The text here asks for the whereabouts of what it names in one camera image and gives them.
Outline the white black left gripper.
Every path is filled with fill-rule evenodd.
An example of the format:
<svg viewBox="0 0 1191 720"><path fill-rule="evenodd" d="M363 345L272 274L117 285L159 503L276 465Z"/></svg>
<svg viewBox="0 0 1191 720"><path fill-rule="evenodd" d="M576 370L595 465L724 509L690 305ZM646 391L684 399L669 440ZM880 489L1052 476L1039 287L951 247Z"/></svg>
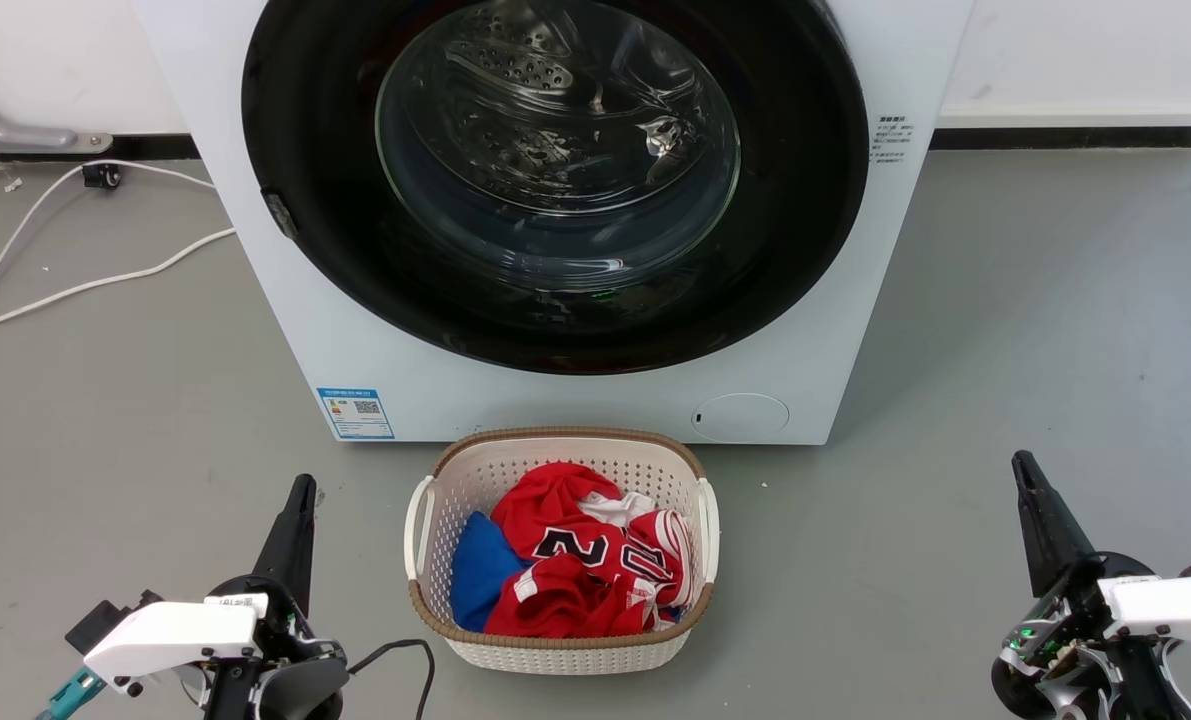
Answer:
<svg viewBox="0 0 1191 720"><path fill-rule="evenodd" d="M197 602L144 591L118 609L102 601L66 641L83 665L66 680L66 715L105 689L135 699L157 674L197 691L206 716L338 716L345 653L310 628L316 478L299 474L272 522L255 570Z"/></svg>

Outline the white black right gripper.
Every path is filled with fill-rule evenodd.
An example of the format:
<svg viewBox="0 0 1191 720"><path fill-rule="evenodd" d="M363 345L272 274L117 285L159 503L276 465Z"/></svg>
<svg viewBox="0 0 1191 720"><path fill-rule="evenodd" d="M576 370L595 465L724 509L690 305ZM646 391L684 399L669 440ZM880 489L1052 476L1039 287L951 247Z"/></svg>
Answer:
<svg viewBox="0 0 1191 720"><path fill-rule="evenodd" d="M1019 719L1191 719L1176 657L1191 649L1191 566L1176 578L1095 553L1028 450L1012 455L1037 602L1002 641L996 699Z"/></svg>

